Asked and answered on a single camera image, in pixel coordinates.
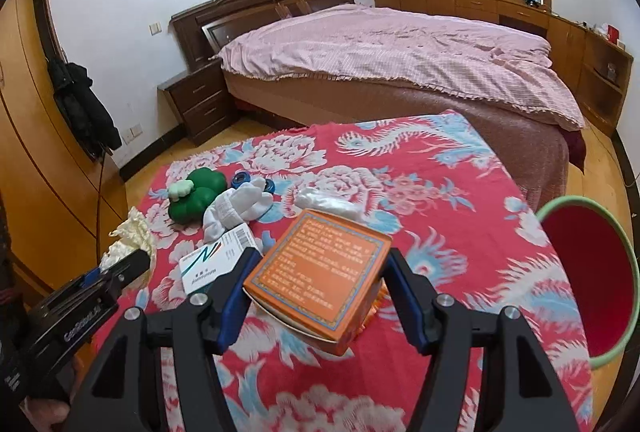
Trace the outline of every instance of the wooden floor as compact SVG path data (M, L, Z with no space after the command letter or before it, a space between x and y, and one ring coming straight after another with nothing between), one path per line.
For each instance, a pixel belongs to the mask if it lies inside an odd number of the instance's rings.
M267 126L249 119L241 119L199 147L194 147L189 141L183 139L127 181L129 205L135 206L140 203L160 166L219 145L264 135L271 131ZM582 135L587 143L585 171L582 174L580 170L570 165L567 194L584 195L603 205L618 219L626 234L632 239L631 214L613 145L606 135L593 126L583 130ZM622 356L593 372L593 423L597 422L609 398L621 360Z

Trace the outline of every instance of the green rim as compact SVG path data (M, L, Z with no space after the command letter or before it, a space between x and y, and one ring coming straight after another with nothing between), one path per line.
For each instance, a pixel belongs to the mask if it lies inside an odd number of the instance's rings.
M589 364L592 369L602 367L603 365L607 365L611 360L613 360L617 355L622 353L625 350L626 345L631 339L631 335L636 328L636 323L638 322L638 313L640 311L640 299L638 296L638 288L640 286L640 274L638 272L638 261L636 260L636 254L634 252L633 246L631 242L629 242L628 237L626 236L625 231L622 229L616 218L611 215L604 207L588 199L586 197L581 197L580 195L566 195L564 197L558 197L552 201L546 203L538 213L536 214L538 220L542 223L552 212L556 211L558 208L562 208L563 206L585 206L587 208L592 209L593 211L598 212L602 215L610 225L616 230L622 244L626 249L626 256L629 259L629 264L631 264L631 271L634 276L634 309L631 313L631 318L626 327L625 334L620 338L618 343L613 346L613 348L601 354L599 356L595 356L593 358L589 358Z

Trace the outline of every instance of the orange box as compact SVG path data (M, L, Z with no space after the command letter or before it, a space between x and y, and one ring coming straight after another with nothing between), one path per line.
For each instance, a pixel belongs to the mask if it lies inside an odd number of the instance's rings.
M306 343L343 355L374 302L391 237L305 209L244 281L244 291Z

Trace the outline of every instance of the pink duvet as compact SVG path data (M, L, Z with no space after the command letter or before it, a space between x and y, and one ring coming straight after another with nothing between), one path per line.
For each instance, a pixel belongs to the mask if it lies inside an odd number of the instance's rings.
M539 36L485 22L345 4L243 34L220 56L249 78L382 80L578 130L582 114L549 50Z

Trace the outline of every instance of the metal screw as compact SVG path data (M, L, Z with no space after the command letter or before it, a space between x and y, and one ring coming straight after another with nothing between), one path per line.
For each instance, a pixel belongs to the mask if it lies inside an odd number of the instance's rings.
M124 311L124 317L127 320L137 320L140 318L141 311L138 307L130 307L126 311Z
M507 306L504 308L504 316L510 320L517 320L520 318L520 310L517 307Z
M436 302L438 303L439 306L451 307L453 304L456 303L456 299L453 298L451 295L447 295L446 293L441 293L436 297Z
M189 298L189 301L192 306L204 306L207 303L207 296L204 293L194 293Z

